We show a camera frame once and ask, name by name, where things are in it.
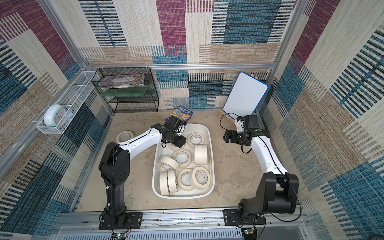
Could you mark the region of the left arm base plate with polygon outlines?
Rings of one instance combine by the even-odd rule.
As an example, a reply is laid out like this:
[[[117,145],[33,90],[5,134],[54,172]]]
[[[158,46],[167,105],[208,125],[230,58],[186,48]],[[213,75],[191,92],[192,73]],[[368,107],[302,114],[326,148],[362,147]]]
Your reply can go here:
[[[142,218],[142,212],[122,213],[113,218],[110,217],[106,211],[104,211],[100,215],[99,230],[140,229]]]

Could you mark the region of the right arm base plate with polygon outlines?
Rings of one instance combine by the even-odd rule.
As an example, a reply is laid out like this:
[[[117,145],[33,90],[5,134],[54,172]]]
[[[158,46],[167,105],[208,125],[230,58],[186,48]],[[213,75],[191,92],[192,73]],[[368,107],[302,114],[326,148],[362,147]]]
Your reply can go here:
[[[241,228],[248,225],[257,226],[266,224],[266,218],[264,215],[244,215],[240,214],[237,209],[224,209],[223,215],[225,226],[235,226],[237,228]]]

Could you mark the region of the masking tape roll five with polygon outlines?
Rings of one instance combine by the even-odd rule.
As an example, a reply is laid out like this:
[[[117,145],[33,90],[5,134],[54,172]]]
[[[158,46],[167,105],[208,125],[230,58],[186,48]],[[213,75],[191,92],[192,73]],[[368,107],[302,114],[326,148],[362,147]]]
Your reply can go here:
[[[161,167],[163,167],[166,170],[175,170],[177,171],[179,168],[179,163],[167,156],[162,156],[159,160],[159,164]]]

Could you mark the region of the masking tape roll two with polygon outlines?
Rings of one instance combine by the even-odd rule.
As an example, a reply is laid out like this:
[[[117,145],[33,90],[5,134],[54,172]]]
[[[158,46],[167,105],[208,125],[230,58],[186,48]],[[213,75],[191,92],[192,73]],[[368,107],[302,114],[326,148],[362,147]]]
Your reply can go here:
[[[206,138],[201,133],[194,132],[187,137],[187,144],[191,148],[194,148],[195,146],[198,146],[198,145],[204,145],[205,143],[206,143]]]

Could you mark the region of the masking tape roll beneath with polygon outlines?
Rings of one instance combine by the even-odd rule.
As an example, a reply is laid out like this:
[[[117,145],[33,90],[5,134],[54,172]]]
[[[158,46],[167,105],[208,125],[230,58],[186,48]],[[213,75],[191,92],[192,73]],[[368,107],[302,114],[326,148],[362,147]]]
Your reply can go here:
[[[173,159],[180,168],[188,167],[192,162],[192,154],[187,149],[180,149],[174,152]]]

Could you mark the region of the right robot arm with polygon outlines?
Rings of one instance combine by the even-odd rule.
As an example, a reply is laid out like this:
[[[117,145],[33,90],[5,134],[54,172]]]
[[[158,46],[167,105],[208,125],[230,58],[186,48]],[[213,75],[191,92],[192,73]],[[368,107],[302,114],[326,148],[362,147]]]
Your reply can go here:
[[[262,214],[293,214],[300,202],[299,179],[289,174],[280,162],[271,139],[259,127],[258,116],[237,116],[236,128],[235,131],[226,130],[224,141],[250,147],[259,160],[263,176],[255,197],[242,199],[238,203],[237,213],[231,214],[229,219],[234,224],[255,225]]]

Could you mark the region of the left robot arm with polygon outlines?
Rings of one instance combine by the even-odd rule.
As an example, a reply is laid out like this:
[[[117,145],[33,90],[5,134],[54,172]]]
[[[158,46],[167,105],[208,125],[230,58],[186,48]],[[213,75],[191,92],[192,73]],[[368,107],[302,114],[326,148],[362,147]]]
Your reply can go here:
[[[186,121],[171,116],[163,125],[154,124],[149,130],[129,141],[107,144],[99,164],[107,194],[107,205],[100,215],[99,230],[113,231],[128,227],[124,187],[130,175],[130,161],[139,153],[159,143],[183,147],[187,139],[182,136],[181,130],[186,125]]]

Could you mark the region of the masking tape roll three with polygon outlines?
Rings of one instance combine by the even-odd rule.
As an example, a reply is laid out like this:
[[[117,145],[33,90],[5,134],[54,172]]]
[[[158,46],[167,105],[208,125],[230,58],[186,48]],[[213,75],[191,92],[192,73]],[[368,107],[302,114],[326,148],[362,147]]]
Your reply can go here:
[[[135,137],[134,133],[132,131],[123,131],[119,133],[116,137],[116,143],[124,143],[126,141],[129,141]]]

